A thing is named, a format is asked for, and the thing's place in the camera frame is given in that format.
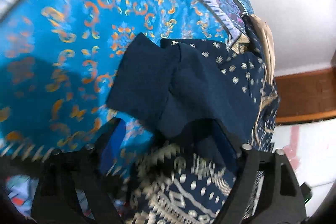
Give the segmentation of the navy patterned hooded garment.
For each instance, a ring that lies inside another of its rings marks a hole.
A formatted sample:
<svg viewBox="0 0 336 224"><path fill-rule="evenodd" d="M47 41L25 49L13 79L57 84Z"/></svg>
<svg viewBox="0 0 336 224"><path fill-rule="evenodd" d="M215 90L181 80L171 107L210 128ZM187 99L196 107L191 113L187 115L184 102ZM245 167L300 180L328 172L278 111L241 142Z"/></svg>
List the navy patterned hooded garment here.
<svg viewBox="0 0 336 224"><path fill-rule="evenodd" d="M240 53L214 40L138 34L127 47L106 100L155 137L135 165L131 223L213 223L235 182L227 135L267 151L280 98L274 42L256 15L243 18Z"/></svg>

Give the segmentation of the blue patchwork bedspread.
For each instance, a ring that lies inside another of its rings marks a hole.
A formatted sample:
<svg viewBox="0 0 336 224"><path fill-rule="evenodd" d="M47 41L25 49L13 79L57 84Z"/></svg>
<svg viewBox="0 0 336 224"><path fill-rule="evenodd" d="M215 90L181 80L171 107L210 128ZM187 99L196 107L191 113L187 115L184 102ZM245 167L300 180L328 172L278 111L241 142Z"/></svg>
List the blue patchwork bedspread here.
<svg viewBox="0 0 336 224"><path fill-rule="evenodd" d="M240 48L247 12L249 0L1 0L1 155L38 160L96 139L137 34Z"/></svg>

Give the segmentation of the brown wooden door frame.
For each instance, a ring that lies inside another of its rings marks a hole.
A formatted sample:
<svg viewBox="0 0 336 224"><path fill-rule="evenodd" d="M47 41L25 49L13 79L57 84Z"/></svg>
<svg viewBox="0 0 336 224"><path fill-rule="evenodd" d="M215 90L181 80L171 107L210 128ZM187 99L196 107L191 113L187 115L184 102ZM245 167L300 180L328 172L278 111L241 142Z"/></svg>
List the brown wooden door frame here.
<svg viewBox="0 0 336 224"><path fill-rule="evenodd" d="M335 118L335 68L278 76L277 124L298 124Z"/></svg>

